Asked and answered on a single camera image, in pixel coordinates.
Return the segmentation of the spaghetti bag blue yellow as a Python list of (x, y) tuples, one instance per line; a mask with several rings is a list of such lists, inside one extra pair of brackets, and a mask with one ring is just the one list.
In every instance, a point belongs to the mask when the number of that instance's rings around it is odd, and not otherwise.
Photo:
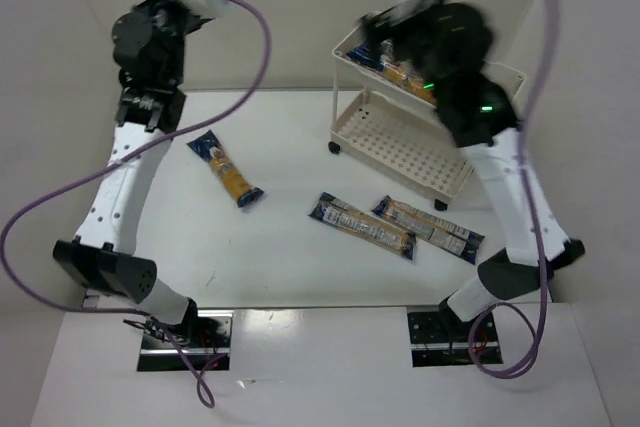
[(425, 83), (423, 78), (406, 62), (396, 61), (390, 54), (390, 44), (383, 44), (384, 53), (375, 59), (369, 49), (361, 44), (347, 52), (346, 56), (356, 64), (366, 67), (402, 90), (434, 104), (433, 83)]
[(245, 179), (213, 131), (206, 131), (187, 146), (209, 165), (239, 208), (254, 204), (264, 195), (262, 189)]

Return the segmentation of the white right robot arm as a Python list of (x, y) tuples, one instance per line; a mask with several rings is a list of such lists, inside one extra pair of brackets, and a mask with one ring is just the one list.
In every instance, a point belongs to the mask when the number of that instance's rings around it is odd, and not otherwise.
[(473, 166), (505, 235), (505, 248), (441, 302), (442, 316), (469, 323), (500, 301), (545, 290), (585, 246), (557, 223), (521, 147), (524, 124), (506, 91), (483, 72), (493, 43), (484, 16), (469, 4), (447, 3), (402, 20), (389, 11), (368, 14), (360, 25), (372, 59), (390, 42), (393, 58), (425, 81), (438, 120)]

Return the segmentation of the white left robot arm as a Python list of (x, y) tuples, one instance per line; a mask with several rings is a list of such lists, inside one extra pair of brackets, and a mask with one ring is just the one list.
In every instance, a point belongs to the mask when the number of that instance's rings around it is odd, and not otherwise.
[(78, 284), (118, 297), (166, 325), (184, 323), (194, 306), (159, 279), (154, 261), (136, 256), (137, 232), (186, 100), (180, 89), (185, 38), (203, 22), (180, 0), (145, 0), (115, 21), (113, 59), (122, 90), (111, 170), (73, 239), (53, 248), (56, 262)]

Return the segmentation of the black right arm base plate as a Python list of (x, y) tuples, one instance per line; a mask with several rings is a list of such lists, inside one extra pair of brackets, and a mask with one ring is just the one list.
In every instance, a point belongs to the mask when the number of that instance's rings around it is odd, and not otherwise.
[[(407, 325), (414, 368), (471, 365), (468, 336), (471, 324), (450, 331), (436, 306), (407, 309)], [(482, 364), (502, 364), (499, 337), (490, 314), (474, 335), (473, 351)]]

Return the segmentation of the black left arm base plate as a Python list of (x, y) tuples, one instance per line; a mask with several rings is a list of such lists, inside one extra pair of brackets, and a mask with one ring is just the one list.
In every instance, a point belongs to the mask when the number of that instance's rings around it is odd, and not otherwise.
[[(192, 340), (176, 335), (175, 340), (196, 370), (206, 365), (211, 371), (228, 371), (230, 366), (231, 334), (234, 320), (232, 310), (201, 309), (201, 318), (207, 318), (210, 326)], [(138, 372), (186, 371), (176, 349), (166, 335), (149, 322), (124, 320), (130, 327), (142, 332), (139, 350)]]

